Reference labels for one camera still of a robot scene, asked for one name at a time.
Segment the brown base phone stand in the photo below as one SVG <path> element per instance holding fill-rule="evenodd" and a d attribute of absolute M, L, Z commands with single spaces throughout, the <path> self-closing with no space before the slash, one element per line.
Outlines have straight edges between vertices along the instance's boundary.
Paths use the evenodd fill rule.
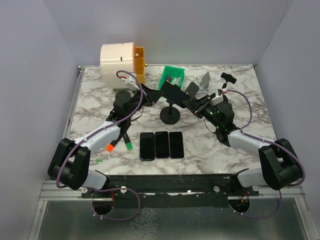
<path fill-rule="evenodd" d="M 188 87 L 185 89 L 185 93 L 189 96 L 189 99 L 192 100 L 195 98 L 196 94 L 199 91 L 199 86 L 194 83 L 194 82 L 190 82 L 190 84 L 188 85 Z"/>

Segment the white folding phone stand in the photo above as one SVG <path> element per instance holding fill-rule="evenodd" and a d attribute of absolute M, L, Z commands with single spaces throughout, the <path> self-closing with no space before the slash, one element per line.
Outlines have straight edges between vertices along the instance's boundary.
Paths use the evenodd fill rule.
<path fill-rule="evenodd" d="M 201 78 L 201 82 L 199 83 L 199 91 L 197 92 L 197 95 L 209 93 L 210 81 L 210 73 L 207 71 L 206 74 Z"/>

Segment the purple edged phone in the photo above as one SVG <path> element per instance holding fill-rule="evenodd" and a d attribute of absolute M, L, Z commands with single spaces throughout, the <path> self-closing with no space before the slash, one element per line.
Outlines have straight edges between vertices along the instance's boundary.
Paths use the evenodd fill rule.
<path fill-rule="evenodd" d="M 157 159 L 166 159 L 170 156 L 169 133 L 155 132 L 155 156 Z"/>

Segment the black phone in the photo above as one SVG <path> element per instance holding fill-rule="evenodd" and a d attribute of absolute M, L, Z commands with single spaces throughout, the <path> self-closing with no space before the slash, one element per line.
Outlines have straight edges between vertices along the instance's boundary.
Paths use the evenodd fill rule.
<path fill-rule="evenodd" d="M 155 159 L 155 134 L 153 132 L 142 132 L 140 134 L 139 157 L 141 161 L 153 161 Z"/>

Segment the black phone stand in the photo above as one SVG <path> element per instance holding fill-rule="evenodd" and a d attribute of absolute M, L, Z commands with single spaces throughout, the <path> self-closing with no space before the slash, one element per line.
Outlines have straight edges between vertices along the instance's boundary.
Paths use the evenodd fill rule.
<path fill-rule="evenodd" d="M 164 107 L 160 111 L 160 120 L 166 125 L 174 125 L 180 120 L 180 112 L 177 108 L 173 107 L 174 103 L 170 100 L 166 100 L 169 106 Z"/>
<path fill-rule="evenodd" d="M 237 79 L 233 77 L 231 74 L 223 72 L 220 77 L 225 80 L 225 83 L 222 85 L 222 89 L 226 89 L 228 83 L 232 83 L 233 85 L 237 82 Z"/>

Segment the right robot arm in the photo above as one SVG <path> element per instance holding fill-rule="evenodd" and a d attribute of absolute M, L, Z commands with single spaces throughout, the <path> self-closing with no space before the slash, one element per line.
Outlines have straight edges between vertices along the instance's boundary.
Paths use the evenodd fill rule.
<path fill-rule="evenodd" d="M 280 190 L 297 185 L 304 179 L 303 168 L 290 142 L 284 138 L 263 140 L 243 132 L 234 124 L 235 113 L 225 96 L 206 95 L 182 103 L 197 118 L 205 118 L 215 126 L 214 133 L 220 143 L 259 158 L 259 168 L 245 169 L 235 174 L 235 180 L 229 184 L 234 195 L 240 196 L 253 186 Z"/>

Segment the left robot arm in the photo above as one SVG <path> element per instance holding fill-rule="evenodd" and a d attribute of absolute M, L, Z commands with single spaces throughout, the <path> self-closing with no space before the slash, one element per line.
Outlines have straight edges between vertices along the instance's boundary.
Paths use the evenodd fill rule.
<path fill-rule="evenodd" d="M 122 90 L 115 95 L 113 109 L 101 126 L 75 140 L 65 137 L 58 143 L 47 174 L 59 188 L 90 188 L 101 198 L 110 193 L 107 176 L 89 169 L 91 156 L 120 139 L 129 129 L 132 115 L 143 106 L 154 105 L 164 95 L 162 90 L 145 85 L 133 93 Z"/>

